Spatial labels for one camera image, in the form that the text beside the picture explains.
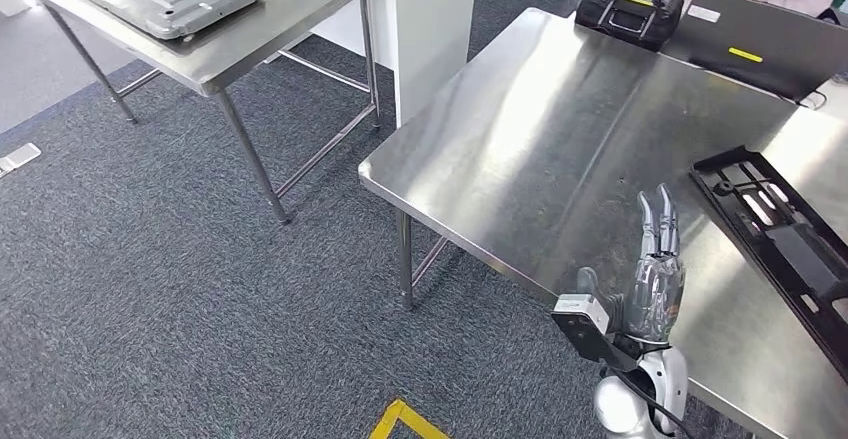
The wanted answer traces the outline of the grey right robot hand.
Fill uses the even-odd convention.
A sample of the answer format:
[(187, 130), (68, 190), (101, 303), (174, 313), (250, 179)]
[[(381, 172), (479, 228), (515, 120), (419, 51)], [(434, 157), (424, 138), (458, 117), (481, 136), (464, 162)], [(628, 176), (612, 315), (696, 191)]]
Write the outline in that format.
[(678, 214), (671, 192), (661, 183), (657, 194), (662, 200), (658, 213), (644, 192), (637, 194), (642, 238), (630, 289), (607, 294), (601, 290), (595, 270), (582, 267), (577, 272), (577, 292), (593, 296), (603, 308), (608, 317), (605, 333), (664, 346), (677, 321), (686, 271), (680, 259)]

